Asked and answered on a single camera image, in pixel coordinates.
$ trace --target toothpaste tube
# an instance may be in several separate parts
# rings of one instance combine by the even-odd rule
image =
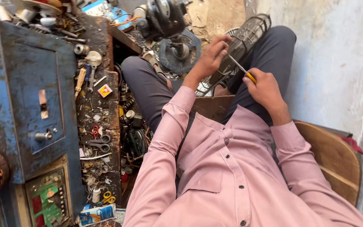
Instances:
[[[101,206],[81,211],[75,222],[80,227],[84,227],[115,218],[116,204],[110,204],[107,206]]]

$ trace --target shirt sleeve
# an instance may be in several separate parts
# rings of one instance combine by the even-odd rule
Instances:
[[[180,87],[162,109],[162,120],[138,172],[124,218],[124,227],[151,226],[176,199],[175,155],[188,125],[196,95]]]
[[[294,122],[271,127],[271,132],[291,192],[333,226],[363,226],[363,215],[331,189]]]

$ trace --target black scissors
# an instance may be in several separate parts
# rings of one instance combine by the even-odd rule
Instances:
[[[102,152],[107,153],[108,151],[110,151],[110,145],[108,144],[110,140],[111,137],[109,135],[102,135],[100,139],[79,141],[79,143],[92,147],[98,147]]]

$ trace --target pink shirt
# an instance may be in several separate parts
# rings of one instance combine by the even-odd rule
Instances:
[[[196,114],[176,165],[195,98],[182,86],[163,107],[123,226],[363,226],[293,122],[270,129],[241,106],[225,126]],[[273,138],[286,181],[271,157]]]

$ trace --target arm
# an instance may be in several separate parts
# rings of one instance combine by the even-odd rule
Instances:
[[[335,226],[363,226],[363,216],[349,202],[335,193],[324,178],[319,165],[291,120],[277,81],[271,73],[256,68],[249,70],[257,79],[254,84],[244,79],[249,93],[269,112],[279,165],[292,193],[300,197],[326,224]]]
[[[203,78],[219,68],[228,48],[225,41],[229,39],[229,36],[214,39],[209,50],[186,76],[181,88],[163,107],[162,120],[148,153],[144,155],[123,226],[152,226],[176,199],[175,155],[188,125],[189,112],[196,98],[194,91]]]

